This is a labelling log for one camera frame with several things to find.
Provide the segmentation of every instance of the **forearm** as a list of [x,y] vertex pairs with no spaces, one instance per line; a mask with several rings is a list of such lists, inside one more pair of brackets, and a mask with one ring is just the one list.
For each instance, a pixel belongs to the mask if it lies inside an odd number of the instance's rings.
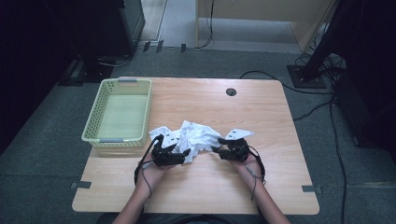
[[268,223],[289,223],[275,204],[264,184],[260,181],[257,181],[257,185],[254,190],[254,200]]
[[136,223],[148,197],[149,191],[135,189],[128,203],[125,204],[124,208],[113,223]]
[[248,171],[247,167],[239,168],[238,173],[252,192],[256,204],[259,206],[262,215],[268,223],[289,223],[277,207],[260,178],[253,176],[253,174]]

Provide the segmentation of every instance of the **gray carpet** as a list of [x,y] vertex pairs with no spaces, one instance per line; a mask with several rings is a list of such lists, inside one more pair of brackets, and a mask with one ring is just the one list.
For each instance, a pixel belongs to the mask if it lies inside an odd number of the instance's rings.
[[[196,0],[168,0],[160,40],[168,47],[196,46]],[[199,19],[199,46],[209,37],[210,20]],[[290,23],[213,19],[213,41],[207,49],[300,53]]]
[[[155,48],[139,50],[112,76],[239,78],[250,70],[270,73],[291,86],[287,64],[298,54]],[[268,78],[250,74],[245,78]],[[99,84],[55,86],[0,157],[0,223],[95,223],[100,213],[72,209],[79,180],[90,153],[80,137]],[[294,118],[330,99],[285,89]],[[342,111],[332,107],[341,157],[347,175],[346,223],[394,223],[396,166],[388,152],[358,148]],[[314,216],[288,216],[292,223],[340,223],[343,177],[335,151],[329,107],[295,122],[320,211]]]

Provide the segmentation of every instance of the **black cable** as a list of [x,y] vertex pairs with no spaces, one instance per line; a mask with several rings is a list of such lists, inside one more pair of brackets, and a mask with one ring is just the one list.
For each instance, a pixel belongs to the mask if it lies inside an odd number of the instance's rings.
[[251,150],[249,151],[249,153],[254,157],[254,159],[256,159],[257,163],[260,166],[260,171],[262,173],[262,176],[260,177],[262,183],[265,185],[266,181],[265,181],[265,167],[264,164],[262,163],[262,158],[260,158],[260,154],[259,152],[256,150],[256,148],[248,146],[250,149],[253,149],[256,154],[254,154]]
[[340,154],[340,150],[339,150],[339,146],[338,146],[338,134],[337,134],[337,129],[335,127],[335,123],[334,123],[334,118],[332,116],[332,102],[330,103],[330,118],[332,120],[332,129],[334,131],[334,141],[335,141],[335,150],[337,152],[337,157],[338,160],[340,162],[340,166],[341,166],[341,171],[343,173],[343,178],[344,178],[344,187],[343,187],[343,200],[341,203],[341,223],[344,223],[344,212],[345,212],[345,204],[346,204],[346,198],[347,198],[347,174],[346,174],[346,169]]
[[139,162],[139,164],[137,165],[136,169],[134,170],[134,183],[135,184],[137,183],[137,176],[139,175],[140,168],[142,167],[142,165],[153,161],[153,160],[151,160],[151,161],[144,161],[144,160],[147,157],[147,155],[149,154],[149,151],[151,150],[152,145],[154,145],[154,142],[157,141],[159,137],[160,136],[158,135],[151,141],[151,143],[148,146],[148,149],[146,150],[145,154],[142,157],[142,160]]
[[309,61],[309,58],[311,58],[311,54],[308,54],[308,53],[303,53],[303,54],[301,54],[300,55],[300,57],[298,57],[298,58],[296,58],[295,60],[294,60],[294,65],[299,65],[299,64],[297,64],[297,61],[298,60],[300,60],[304,65],[306,65],[306,64],[308,64],[308,62],[305,62],[303,59],[304,58],[308,58],[308,61]]
[[111,66],[111,67],[121,67],[121,66],[127,64],[129,61],[131,61],[131,59],[132,59],[132,56],[129,56],[128,59],[123,63],[119,63],[119,64],[99,63],[99,64],[105,65],[105,66]]
[[[323,39],[323,36],[324,36],[324,34],[326,33],[326,31],[327,31],[328,24],[329,24],[329,23],[327,23],[327,22],[325,23],[324,28],[323,28],[323,32],[322,32],[322,34],[321,34],[321,38],[320,38],[319,41],[321,41],[321,40]],[[312,40],[312,43],[314,43],[314,47],[309,46],[309,48],[312,49],[313,51],[317,50],[317,47],[318,47],[317,38],[318,38],[318,33],[315,35],[315,37],[314,37],[313,40]]]
[[248,71],[248,72],[244,73],[239,79],[242,79],[242,77],[244,77],[245,75],[250,74],[250,73],[265,74],[268,77],[271,77],[272,79],[279,81],[282,84],[283,87],[285,87],[285,88],[287,88],[287,89],[289,89],[291,91],[296,91],[296,92],[299,92],[299,93],[306,93],[306,94],[315,94],[315,95],[333,95],[332,92],[314,92],[314,91],[299,91],[299,90],[296,90],[296,89],[294,89],[292,87],[289,87],[289,86],[283,84],[279,79],[277,79],[276,77],[272,76],[271,74],[268,74],[268,73],[263,72],[263,71],[257,71],[257,70],[256,71]]
[[311,111],[309,111],[308,113],[306,113],[306,114],[300,116],[300,117],[297,118],[297,119],[293,119],[293,121],[297,121],[297,120],[300,120],[300,119],[305,119],[305,118],[311,116],[311,114],[314,113],[315,110],[317,110],[317,109],[323,107],[324,105],[328,105],[328,104],[330,104],[331,102],[332,102],[332,99],[331,99],[330,101],[326,102],[326,103],[317,105],[317,106],[315,106]]
[[345,73],[347,70],[341,67],[328,67],[318,72],[318,75],[323,75],[327,72],[338,72],[338,73]]
[[209,27],[210,36],[206,40],[206,43],[203,46],[197,47],[195,49],[203,49],[203,48],[207,47],[213,39],[213,6],[214,5],[215,5],[215,0],[212,0],[212,6],[211,6],[211,10],[210,10],[210,24],[208,23],[207,18],[206,18],[206,24]]
[[334,89],[340,76],[343,75],[347,70],[342,67],[336,67],[332,60],[328,60],[328,62],[330,62],[331,66],[327,65],[325,61],[323,62],[323,70],[326,72],[326,77],[328,77],[332,83],[332,89]]
[[254,178],[254,187],[253,187],[253,191],[251,191],[251,197],[250,197],[250,200],[253,201],[253,199],[254,199],[254,191],[256,191],[257,179],[260,178],[260,177],[256,176],[254,171],[252,171],[248,165],[247,165],[247,170],[248,170],[248,172],[251,175],[253,175],[253,178]]
[[146,179],[146,176],[145,176],[145,169],[146,168],[143,168],[142,169],[142,176],[143,176],[143,179],[146,181],[146,184],[148,184],[148,190],[149,190],[149,198],[151,198],[151,195],[152,195],[152,190],[151,190],[151,186],[149,185],[149,182],[148,182],[148,180]]
[[326,62],[327,63],[329,63],[330,64],[330,67],[335,67],[335,64],[334,64],[334,62],[332,61],[332,57],[327,57],[324,61],[323,61],[323,65],[324,66],[328,66],[327,64],[326,64]]
[[329,56],[329,57],[326,58],[325,61],[331,63],[331,64],[332,64],[333,66],[335,66],[335,67],[340,67],[340,68],[342,68],[342,64],[343,64],[343,62],[344,62],[344,58],[342,58],[342,57],[339,56],[339,55],[336,55],[335,57]]

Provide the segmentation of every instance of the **desk hole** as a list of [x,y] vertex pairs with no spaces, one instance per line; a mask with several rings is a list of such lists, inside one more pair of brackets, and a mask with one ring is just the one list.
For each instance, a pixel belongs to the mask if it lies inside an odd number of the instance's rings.
[[229,96],[235,96],[236,95],[236,90],[234,88],[228,88],[227,91],[225,91],[225,92]]

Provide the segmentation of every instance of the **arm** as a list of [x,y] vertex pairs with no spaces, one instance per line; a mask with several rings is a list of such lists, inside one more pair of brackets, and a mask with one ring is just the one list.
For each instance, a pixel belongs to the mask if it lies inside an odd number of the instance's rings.
[[[256,177],[249,172],[247,165],[254,172],[255,176],[261,176],[260,166],[256,162],[256,159],[249,155],[244,162],[229,161],[229,163],[242,177],[250,191],[253,192]],[[254,189],[253,197],[268,223],[289,223],[259,178],[256,178],[256,188]]]
[[[160,184],[161,180],[165,176],[166,171],[173,168],[174,166],[163,166],[158,167],[154,162],[149,165],[144,170],[144,175],[151,187],[151,190],[155,190],[157,186]],[[146,183],[142,169],[140,169],[136,187],[134,188],[134,192],[132,193],[131,198],[128,203],[125,204],[122,211],[119,213],[117,218],[114,220],[113,224],[120,223],[136,223],[140,216],[140,212],[143,209],[143,206],[146,200],[150,196],[150,189],[148,183]]]

